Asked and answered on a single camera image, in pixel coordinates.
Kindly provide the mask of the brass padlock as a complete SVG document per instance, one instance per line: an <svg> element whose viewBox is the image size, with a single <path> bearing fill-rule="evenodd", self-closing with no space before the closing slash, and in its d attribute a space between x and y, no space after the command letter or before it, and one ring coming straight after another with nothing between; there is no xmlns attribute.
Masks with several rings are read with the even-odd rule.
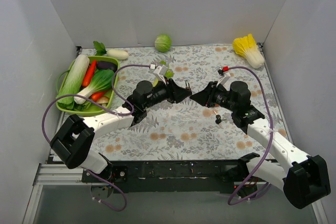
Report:
<svg viewBox="0 0 336 224"><path fill-rule="evenodd" d="M191 90L190 83L188 80L185 80L185 89L188 91L188 95L191 96L192 90Z"/></svg>

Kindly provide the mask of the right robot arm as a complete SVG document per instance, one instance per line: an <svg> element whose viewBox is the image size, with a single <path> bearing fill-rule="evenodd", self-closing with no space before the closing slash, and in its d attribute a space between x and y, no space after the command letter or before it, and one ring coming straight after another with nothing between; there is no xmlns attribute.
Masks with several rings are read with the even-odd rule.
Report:
<svg viewBox="0 0 336 224"><path fill-rule="evenodd" d="M234 124L245 134L266 148L277 164L268 162L256 153L238 160L237 173L242 180L254 176L282 190L289 202L298 209L331 193L326 161L319 155L310 156L273 131L270 122L250 101L248 85L234 81L226 90L217 82L191 96L191 100L205 106L219 105L232 113Z"/></svg>

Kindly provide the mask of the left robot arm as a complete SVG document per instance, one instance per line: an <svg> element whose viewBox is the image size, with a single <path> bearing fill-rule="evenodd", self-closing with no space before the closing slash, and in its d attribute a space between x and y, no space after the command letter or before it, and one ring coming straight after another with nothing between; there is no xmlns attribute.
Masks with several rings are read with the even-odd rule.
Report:
<svg viewBox="0 0 336 224"><path fill-rule="evenodd" d="M188 84L180 87L173 79L160 81L156 86L141 81L127 101L112 113L84 118L71 115L53 137L50 146L69 169L81 167L90 170L98 181L106 182L111 178L112 170L108 160L91 149L93 140L140 123L147 116L146 110L162 101L180 103L191 94Z"/></svg>

